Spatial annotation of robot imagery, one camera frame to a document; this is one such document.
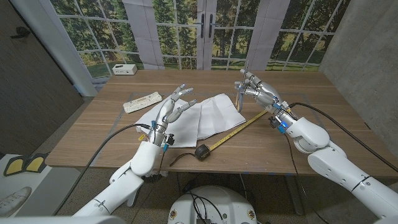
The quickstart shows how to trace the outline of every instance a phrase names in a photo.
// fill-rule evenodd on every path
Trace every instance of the gray wall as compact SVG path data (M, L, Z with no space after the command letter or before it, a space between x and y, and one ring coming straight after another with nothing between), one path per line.
M398 157L398 1L351 0L320 71Z

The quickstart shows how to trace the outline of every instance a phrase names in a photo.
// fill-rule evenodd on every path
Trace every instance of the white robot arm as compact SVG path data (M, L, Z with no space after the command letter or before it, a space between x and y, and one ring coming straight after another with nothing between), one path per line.
M160 145L165 143L164 151L174 142L173 134L165 134L169 123L176 121L182 112L189 109L197 101L193 100L175 109L175 102L193 88L182 90L184 84L178 87L162 105L156 120L152 122L149 131L149 141L142 141L134 157L120 167L110 178L110 185L74 214L75 217L110 215L123 202L134 203L138 189L144 183L141 176L148 174L154 168L155 159L160 154Z
M253 96L274 115L269 118L271 126L287 133L300 152L309 154L308 163L315 172L349 190L379 218L398 215L398 194L348 160L323 128L305 118L298 119L273 87L250 72L243 83L235 82L235 85L241 94Z

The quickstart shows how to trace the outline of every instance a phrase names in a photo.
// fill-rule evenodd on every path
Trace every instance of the white robot body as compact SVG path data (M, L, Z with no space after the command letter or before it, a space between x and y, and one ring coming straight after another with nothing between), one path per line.
M203 200L207 211L206 221L209 221L209 223L257 223L253 206L242 195L231 189L210 185L197 187L191 190L191 193L209 199L217 206L221 216L224 217L221 221L214 206ZM193 207L192 197L195 198L194 195L185 194L174 202L170 209L168 224L201 223ZM202 201L198 198L196 203L202 218L205 219L205 208Z

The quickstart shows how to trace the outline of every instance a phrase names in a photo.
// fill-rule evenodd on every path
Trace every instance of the wall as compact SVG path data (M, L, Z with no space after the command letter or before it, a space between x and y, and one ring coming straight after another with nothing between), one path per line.
M51 56L61 66L80 94L82 96L96 96L97 91L93 84L75 56L73 56L69 46L65 43L47 13L45 13L39 0L12 0L11 2L50 52Z
M351 0L320 66L396 157L397 54L398 1Z

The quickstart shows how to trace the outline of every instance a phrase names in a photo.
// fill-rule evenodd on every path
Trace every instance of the black cable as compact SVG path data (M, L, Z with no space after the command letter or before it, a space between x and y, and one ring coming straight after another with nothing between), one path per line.
M389 161L387 161L385 158L380 156L377 152L373 151L369 146L367 146L365 143L363 143L361 140L359 140L355 135L353 135L351 132L349 132L347 129L345 129L341 124L339 124L336 120L334 120L331 116L327 115L325 112L316 109L313 106L310 106L305 103L292 103L289 105L290 108L294 107L295 105L300 105L300 106L305 106L307 108L310 108L311 110L315 110L316 112L322 114L323 116L327 117L331 122L333 122L335 125L337 125L339 128L341 128L345 133L347 133L351 138L353 138L356 142L360 143L366 150L368 150L371 154L376 156L378 159L380 159L383 163L385 163L387 166L389 166L391 169L395 170L398 172L398 168L394 165L392 165Z
M289 115L291 115L291 117L294 119L294 120L297 120L297 118L292 114L292 113L289 113L289 112L287 112L285 109L283 109L283 108L281 108L283 111L285 111L287 114L289 114Z
M219 215L220 218L221 218L221 222L224 223L224 219L223 219L223 216L221 215L221 212L218 210L218 208L216 207L216 205L213 204L213 202L211 202L210 200L208 200L208 199L205 198L205 197L197 196L197 195L195 195L195 194L193 194L193 193L185 193L185 194L193 195L193 196L195 196L195 199L197 199L197 198L202 198L203 200L208 201L208 202L216 209L216 211L218 212L218 215Z
M104 142L102 142L102 144L100 145L100 147L97 149L97 151L93 154L93 157L91 157L91 159L88 161L87 165L85 166L85 168L82 170L82 172L80 173L80 175L78 176L77 180L75 181L75 183L73 183L72 188L69 190L69 192L67 193L67 195L65 196L65 198L62 200L61 204L58 206L58 208L53 212L52 215L56 215L60 209L62 208L62 206L65 204L65 202L68 200L69 196L72 194L72 192L74 191L74 189L76 188L77 184L79 183L80 179L83 177L83 175L85 174L85 172L87 171L87 169L89 168L90 164L94 161L95 157L98 155L98 153L100 153L100 151L102 150L102 148L105 146L105 144L111 140L111 138L113 138L115 135L119 134L120 132L126 130L127 128L131 128L131 127L135 127L135 126L141 126L143 128L146 129L150 129L149 125L146 124L130 124L124 128L121 128L119 130L117 130L115 133L111 134L109 137L107 137Z
M201 199L201 198L199 198L200 200L201 200L201 202L202 202L202 204L203 204L203 206L204 206L204 208L205 208L205 219L207 219L207 210L206 210L206 205L205 205L205 202Z
M201 213L200 213L200 211L199 211L199 207L198 207L198 204L197 204L197 202L196 202L196 199L197 199L197 198L193 198L194 194L192 194L192 193L189 193L189 194L190 194L191 197L192 197L192 200L193 200L193 208L195 209L196 214L199 216L200 220L201 220L203 223L206 223L206 221L203 219L203 217L201 216ZM203 206L204 206L204 208L205 208L205 219L207 219L207 211L206 211L205 202L204 202L202 199L200 199L200 200L201 200L201 202L202 202L202 204L203 204Z
M310 203L310 199L308 199L307 193L305 192L304 187L303 187L303 185L301 184L301 182L299 181L299 178L298 178L298 177L299 177L299 172L297 172L296 164L295 164L294 159L293 159L292 146L290 145L289 138L287 137L286 134L284 134L284 136L286 137L287 143L289 144L290 156L292 157L292 162L293 162L294 170L296 171L296 174L297 174L297 182L298 182L298 184L300 184L301 188L303 189L303 192L304 192L305 198L307 199L308 204L310 205L311 209L318 215L318 217L319 217L322 221L324 221L326 224L329 224L322 216L319 215L319 213L315 210L315 208L314 208L314 207L312 206L312 204Z
M223 219L223 216L221 215L221 212L218 210L218 208L216 207L216 205L213 204L213 202L211 202L211 201L208 200L207 198L201 197L201 196L197 196L196 198L202 198L203 200L208 201L208 202L216 209L216 211L218 212L218 215L219 215L220 218L221 218L221 222L224 223L224 219Z
M183 154L177 156L177 158L175 158L175 160L172 163L170 163L170 166L173 166L179 159L181 159L183 156L187 156L187 155L191 155L191 156L195 157L195 155L193 153L189 153L189 152L183 153Z
M162 160L160 160L159 172L157 173L157 175L160 174L160 170L162 169L162 163L163 163L164 153L165 153L165 151L163 151ZM144 199L144 201L143 201L143 202L141 203L141 205L139 206L139 208L138 208L136 214L135 214L134 217L132 218L131 224L134 223L134 220L136 219L139 210L140 210L141 207L145 204L145 202L147 201L147 199L148 199L149 196L150 196L150 193L152 193L152 191L154 190L154 188L155 188L155 184L153 184L153 186L152 186L152 188L150 189L150 191L149 191L147 197Z

